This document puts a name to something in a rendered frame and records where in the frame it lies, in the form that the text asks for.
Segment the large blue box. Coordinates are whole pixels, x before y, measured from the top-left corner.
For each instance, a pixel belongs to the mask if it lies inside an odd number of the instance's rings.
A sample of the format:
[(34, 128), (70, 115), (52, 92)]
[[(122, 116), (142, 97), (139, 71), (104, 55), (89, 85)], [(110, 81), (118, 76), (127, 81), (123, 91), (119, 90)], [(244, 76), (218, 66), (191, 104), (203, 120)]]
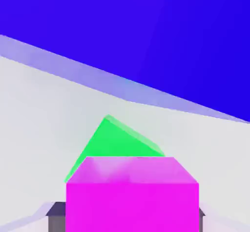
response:
[(125, 100), (250, 123), (250, 0), (0, 0), (0, 56)]

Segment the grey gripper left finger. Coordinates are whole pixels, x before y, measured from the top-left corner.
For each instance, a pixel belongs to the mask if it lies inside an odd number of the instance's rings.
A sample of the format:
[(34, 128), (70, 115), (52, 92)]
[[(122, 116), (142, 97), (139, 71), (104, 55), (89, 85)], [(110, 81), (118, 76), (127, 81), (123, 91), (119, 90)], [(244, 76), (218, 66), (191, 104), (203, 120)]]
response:
[(65, 232), (65, 202), (46, 202), (34, 214), (0, 226), (0, 232)]

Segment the small green cube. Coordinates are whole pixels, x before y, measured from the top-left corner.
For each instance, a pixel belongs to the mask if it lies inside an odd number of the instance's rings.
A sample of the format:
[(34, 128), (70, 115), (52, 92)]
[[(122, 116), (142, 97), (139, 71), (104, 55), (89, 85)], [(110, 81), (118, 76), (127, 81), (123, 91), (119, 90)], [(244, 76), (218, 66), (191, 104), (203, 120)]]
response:
[(67, 182), (87, 156), (164, 156), (160, 147), (142, 134), (106, 115), (64, 179)]

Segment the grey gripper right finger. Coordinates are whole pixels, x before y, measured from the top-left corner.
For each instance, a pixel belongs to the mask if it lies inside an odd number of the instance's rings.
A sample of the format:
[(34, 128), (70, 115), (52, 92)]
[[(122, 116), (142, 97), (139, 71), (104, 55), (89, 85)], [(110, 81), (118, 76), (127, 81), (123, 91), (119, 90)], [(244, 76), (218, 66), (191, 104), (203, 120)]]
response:
[(203, 217), (206, 216), (204, 212), (199, 208), (199, 232), (203, 232)]

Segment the small magenta cube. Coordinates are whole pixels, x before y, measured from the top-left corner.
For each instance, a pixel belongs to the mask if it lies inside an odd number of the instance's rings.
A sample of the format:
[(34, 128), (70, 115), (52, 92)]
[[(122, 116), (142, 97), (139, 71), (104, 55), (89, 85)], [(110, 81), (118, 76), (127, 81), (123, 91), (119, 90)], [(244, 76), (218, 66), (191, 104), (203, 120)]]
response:
[(87, 157), (65, 219), (66, 232), (199, 232), (199, 184), (173, 157)]

